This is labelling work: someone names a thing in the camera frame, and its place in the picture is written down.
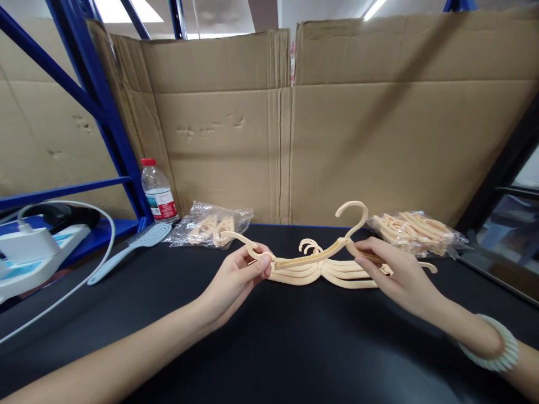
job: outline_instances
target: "black tabletop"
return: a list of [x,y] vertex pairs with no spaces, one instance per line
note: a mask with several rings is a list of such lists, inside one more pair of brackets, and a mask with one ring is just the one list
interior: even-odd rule
[[[344,229],[251,226],[246,236],[283,258],[303,238],[330,246]],[[367,237],[359,231],[357,240]],[[103,281],[83,287],[0,345],[0,397],[133,333],[199,296],[229,251],[169,248],[132,253]],[[341,251],[335,259],[349,260]],[[84,279],[95,260],[0,315],[0,336]],[[539,311],[472,269],[431,260],[448,298],[505,324],[539,347]],[[265,281],[228,324],[138,389],[128,403],[525,402],[496,374],[469,361],[439,330],[380,290],[346,290],[323,278],[307,286]]]

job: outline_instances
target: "bottle cap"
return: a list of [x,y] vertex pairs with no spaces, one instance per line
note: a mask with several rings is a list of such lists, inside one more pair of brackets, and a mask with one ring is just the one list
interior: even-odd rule
[[155,166],[157,164],[155,159],[141,159],[140,162],[145,167],[146,166]]

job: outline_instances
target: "cardboard sheet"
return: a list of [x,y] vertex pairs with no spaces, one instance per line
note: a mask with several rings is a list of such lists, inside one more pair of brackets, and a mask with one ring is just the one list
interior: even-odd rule
[[116,65],[107,36],[90,27],[131,142],[165,171],[180,213],[201,200],[253,208],[255,221],[280,223],[288,31],[185,42],[112,35]]
[[361,200],[373,214],[424,210],[455,224],[537,93],[538,17],[300,24],[293,221],[340,225],[340,204]]

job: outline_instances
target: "brush bristles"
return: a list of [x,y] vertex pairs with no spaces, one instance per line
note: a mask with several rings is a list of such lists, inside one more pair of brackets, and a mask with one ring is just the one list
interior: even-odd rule
[[146,226],[146,228],[145,228],[144,230],[138,232],[138,233],[135,234],[135,235],[132,235],[132,236],[128,239],[127,243],[128,243],[128,244],[134,243],[135,241],[137,241],[138,239],[140,239],[142,236],[144,236],[146,233],[148,233],[148,232],[149,232],[155,225],[156,225],[155,223],[152,223],[152,224]]

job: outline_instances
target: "usb charger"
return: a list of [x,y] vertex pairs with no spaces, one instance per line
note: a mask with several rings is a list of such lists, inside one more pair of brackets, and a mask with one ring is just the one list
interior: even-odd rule
[[12,264],[21,265],[56,255],[60,247],[45,227],[21,223],[18,232],[0,236],[0,251]]

